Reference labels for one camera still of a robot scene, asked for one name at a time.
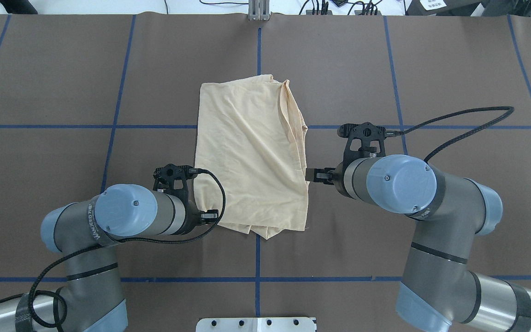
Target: beige cloth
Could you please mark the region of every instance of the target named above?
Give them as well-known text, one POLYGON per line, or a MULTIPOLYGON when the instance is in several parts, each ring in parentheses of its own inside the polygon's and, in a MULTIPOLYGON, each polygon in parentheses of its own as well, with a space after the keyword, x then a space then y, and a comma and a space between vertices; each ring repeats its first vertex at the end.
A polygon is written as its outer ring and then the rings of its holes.
MULTIPOLYGON (((287 80, 260 75, 202 84, 194 165, 213 172, 225 189, 219 225, 265 239, 284 229, 304 231, 306 131, 287 80)), ((194 196, 200 210, 221 208, 209 177, 194 179, 194 196)))

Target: wire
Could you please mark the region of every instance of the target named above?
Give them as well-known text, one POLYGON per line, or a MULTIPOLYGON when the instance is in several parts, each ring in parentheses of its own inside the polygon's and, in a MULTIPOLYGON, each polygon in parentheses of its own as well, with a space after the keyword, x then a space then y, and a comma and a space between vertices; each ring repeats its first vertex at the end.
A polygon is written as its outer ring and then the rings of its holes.
POLYGON ((11 301, 11 300, 15 300, 17 298, 21 298, 23 296, 24 293, 21 293, 21 294, 15 294, 14 296, 9 296, 9 297, 6 297, 6 298, 2 298, 0 300, 0 304, 3 303, 3 302, 7 302, 7 301, 11 301))
POLYGON ((42 278, 44 278, 46 273, 48 273, 48 271, 53 269, 53 267, 56 267, 57 265, 63 263, 64 261, 75 257, 76 255, 84 254, 86 252, 90 252, 92 250, 96 250, 99 248, 102 248, 102 246, 100 246, 99 244, 96 244, 95 246, 90 246, 88 248, 75 251, 72 254, 69 254, 63 258, 57 259, 54 263, 52 263, 51 265, 48 265, 46 269, 42 270, 40 275, 36 277, 36 280, 32 284, 32 287, 30 288, 30 292, 28 292, 28 310, 30 311, 30 316, 32 317, 32 319, 34 319, 36 323, 44 327, 48 327, 48 328, 57 328, 58 326, 61 326, 61 324, 63 324, 65 322, 65 319, 67 318, 67 302, 65 302, 65 299, 62 296, 60 296, 59 294, 56 294, 55 292, 49 292, 47 290, 36 290, 36 288, 38 287, 38 284, 40 284, 40 282, 42 281, 42 278), (34 310, 34 299, 39 294, 57 298, 57 300, 61 303, 61 306, 63 307, 64 309, 63 311, 65 313, 63 313, 63 317, 61 317, 59 321, 56 321, 55 323, 48 323, 44 321, 42 318, 40 318, 40 316, 38 316, 38 314, 34 310))
POLYGON ((203 0, 198 0, 201 4, 205 5, 248 5, 248 2, 203 2, 203 0))
POLYGON ((494 124, 497 124, 497 122, 500 122, 501 120, 504 120, 505 118, 507 118, 508 116, 510 116, 513 113, 514 107, 481 107, 481 108, 466 109, 464 111, 450 113, 450 114, 447 114, 447 115, 439 116, 438 118, 434 118, 432 120, 428 120, 428 121, 422 122, 421 124, 418 124, 417 126, 411 127, 411 128, 409 128, 408 130, 405 130, 405 131, 395 131, 395 132, 392 132, 392 133, 394 133, 395 136, 406 135, 406 134, 409 134, 409 132, 412 132, 413 130, 418 130, 422 126, 426 126, 426 125, 432 124, 432 123, 434 123, 436 121, 440 121, 440 120, 451 118, 453 116, 459 116, 459 115, 468 114, 468 113, 487 112, 487 111, 506 111, 506 112, 503 115, 500 115, 499 117, 487 122, 486 124, 481 124, 480 126, 474 128, 473 130, 467 131, 464 134, 456 136, 455 138, 447 141, 446 143, 443 143, 442 145, 440 145, 439 147, 434 149, 434 151, 432 151, 430 154, 428 154, 423 159, 423 161, 428 162, 430 159, 432 159, 432 157, 434 157, 434 155, 436 155, 437 153, 439 153, 443 149, 447 148, 449 145, 452 145, 453 143, 456 143, 457 141, 460 141, 460 140, 462 140, 462 139, 464 139, 466 137, 469 137, 470 135, 474 135, 474 134, 480 132, 481 130, 484 130, 486 128, 489 128, 489 127, 493 126, 494 124))
POLYGON ((223 188, 223 185, 221 185, 221 182, 217 179, 217 177, 212 172, 210 172, 209 170, 198 168, 198 174, 208 174, 209 176, 211 176, 214 179, 214 181, 217 183, 218 187, 220 188, 221 194, 223 194, 223 209, 221 210, 221 213, 218 216, 217 221, 215 221, 214 224, 209 229, 207 229, 204 233, 198 236, 192 237, 190 239, 185 239, 185 240, 156 240, 156 239, 149 239, 147 237, 126 237, 124 239, 119 239, 117 241, 120 243, 129 242, 129 241, 143 241, 143 242, 163 243, 163 244, 181 244, 181 243, 188 243, 188 242, 196 241, 208 235, 208 233, 210 233, 215 227, 217 227, 218 223, 223 218, 223 214, 225 213, 225 206, 227 204, 227 196, 225 195, 225 190, 223 188))
POLYGON ((303 6, 301 7, 301 11, 299 12, 299 15, 302 14, 302 11, 303 11, 304 7, 306 7, 306 4, 308 4, 308 0, 306 0, 306 1, 304 2, 303 6))
POLYGON ((362 12, 364 11, 364 8, 365 8, 366 4, 364 4, 363 1, 356 1, 356 2, 352 3, 352 6, 349 8, 349 10, 348 10, 348 15, 349 15, 350 13, 352 13, 352 9, 353 9, 354 6, 356 6, 357 4, 362 4, 362 12))

